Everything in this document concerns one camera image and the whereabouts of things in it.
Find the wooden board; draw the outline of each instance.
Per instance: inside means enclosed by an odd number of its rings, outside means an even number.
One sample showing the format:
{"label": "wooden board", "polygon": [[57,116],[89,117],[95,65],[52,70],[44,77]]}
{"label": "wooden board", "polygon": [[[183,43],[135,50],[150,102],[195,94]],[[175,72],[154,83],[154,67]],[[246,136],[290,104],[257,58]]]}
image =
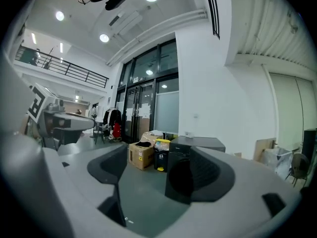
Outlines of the wooden board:
{"label": "wooden board", "polygon": [[256,149],[254,151],[253,160],[260,162],[262,152],[265,149],[272,149],[273,141],[276,141],[276,138],[258,140],[256,142]]}

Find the cardboard box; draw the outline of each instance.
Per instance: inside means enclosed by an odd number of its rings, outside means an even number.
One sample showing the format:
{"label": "cardboard box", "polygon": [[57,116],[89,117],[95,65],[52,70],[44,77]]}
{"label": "cardboard box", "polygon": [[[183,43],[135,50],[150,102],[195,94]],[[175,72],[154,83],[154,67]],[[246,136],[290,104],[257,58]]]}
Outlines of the cardboard box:
{"label": "cardboard box", "polygon": [[144,170],[146,167],[153,164],[154,161],[154,149],[155,140],[162,138],[161,136],[152,136],[144,133],[140,142],[150,142],[150,147],[137,146],[137,143],[129,145],[128,160],[136,168]]}

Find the black trash bin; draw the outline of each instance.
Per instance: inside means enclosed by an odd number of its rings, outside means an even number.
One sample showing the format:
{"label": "black trash bin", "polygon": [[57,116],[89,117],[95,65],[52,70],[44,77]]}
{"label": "black trash bin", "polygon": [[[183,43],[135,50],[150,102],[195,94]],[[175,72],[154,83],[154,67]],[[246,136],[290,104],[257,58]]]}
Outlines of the black trash bin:
{"label": "black trash bin", "polygon": [[154,169],[163,168],[167,173],[168,151],[154,149]]}

